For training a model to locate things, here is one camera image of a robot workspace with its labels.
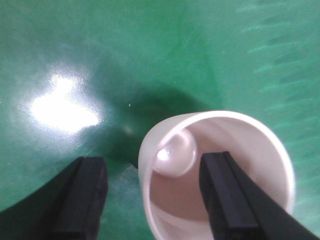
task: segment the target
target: white cup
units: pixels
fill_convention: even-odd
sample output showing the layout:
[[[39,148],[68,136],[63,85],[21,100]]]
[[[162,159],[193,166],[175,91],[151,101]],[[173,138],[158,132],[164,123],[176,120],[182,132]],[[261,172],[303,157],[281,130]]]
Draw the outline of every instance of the white cup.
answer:
[[[265,125],[232,111],[165,119],[145,136],[138,159],[144,210],[157,240],[212,240],[200,187],[203,153],[229,151],[240,167],[288,213],[294,171],[283,144]]]

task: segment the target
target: white plastic cup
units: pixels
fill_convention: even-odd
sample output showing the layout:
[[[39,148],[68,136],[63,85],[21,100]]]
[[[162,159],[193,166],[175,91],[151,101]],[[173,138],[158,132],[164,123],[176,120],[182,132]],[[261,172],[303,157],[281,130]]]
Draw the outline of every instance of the white plastic cup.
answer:
[[[212,240],[200,187],[203,153],[229,151],[240,167],[288,213],[294,171],[277,136],[247,115],[206,111],[177,115],[145,136],[138,159],[144,210],[157,240]]]

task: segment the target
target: cup rim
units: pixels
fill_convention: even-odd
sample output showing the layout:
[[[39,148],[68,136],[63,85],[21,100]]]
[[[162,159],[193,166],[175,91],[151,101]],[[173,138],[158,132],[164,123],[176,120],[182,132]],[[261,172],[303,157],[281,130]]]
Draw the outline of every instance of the cup rim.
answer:
[[[153,174],[153,165],[156,161],[157,153],[176,133],[178,133],[182,129],[185,129],[191,124],[194,124],[198,121],[205,120],[205,119],[229,118],[229,119],[242,121],[256,128],[270,141],[275,151],[279,154],[280,159],[282,160],[282,164],[286,174],[286,180],[287,180],[287,186],[288,186],[286,195],[288,196],[288,201],[284,208],[288,213],[292,213],[295,196],[296,196],[295,175],[294,175],[293,166],[292,166],[290,157],[288,155],[288,152],[284,147],[283,143],[279,140],[279,138],[270,128],[268,128],[262,122],[258,121],[257,119],[251,116],[248,116],[239,112],[227,111],[227,110],[212,110],[212,111],[185,113],[185,114],[176,115],[176,116],[167,118],[159,122],[157,125],[163,124],[163,122],[169,119],[173,119],[176,117],[183,117],[183,116],[185,117],[184,119],[180,120],[177,124],[175,124],[171,129],[169,129],[162,136],[157,147],[152,152],[152,156],[149,162],[147,162],[147,167],[145,168],[145,173],[143,175],[144,178],[140,180],[140,183],[142,183],[141,190],[143,195],[143,205],[144,205],[145,215],[146,215],[148,224],[157,240],[166,240],[163,238],[163,235],[158,230],[157,225],[154,221],[154,217],[152,215],[152,210],[151,210],[150,186],[151,186],[151,180],[152,180],[152,174]]]

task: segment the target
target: green table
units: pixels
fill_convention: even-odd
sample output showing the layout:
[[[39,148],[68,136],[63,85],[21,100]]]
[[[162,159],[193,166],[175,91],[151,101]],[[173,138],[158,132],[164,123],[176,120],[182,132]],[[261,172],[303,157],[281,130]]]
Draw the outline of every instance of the green table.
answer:
[[[153,239],[137,161],[157,122],[232,110],[295,170],[294,216],[320,236],[320,2],[0,1],[0,211],[78,156],[103,156],[99,240]]]

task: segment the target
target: green surface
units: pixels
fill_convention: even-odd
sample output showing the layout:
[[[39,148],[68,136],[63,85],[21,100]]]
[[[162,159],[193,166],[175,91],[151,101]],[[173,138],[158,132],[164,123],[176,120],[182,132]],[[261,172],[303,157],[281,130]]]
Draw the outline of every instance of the green surface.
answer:
[[[153,239],[137,166],[169,116],[268,125],[295,170],[294,216],[320,236],[320,2],[0,1],[0,211],[78,156],[103,156],[99,240]]]

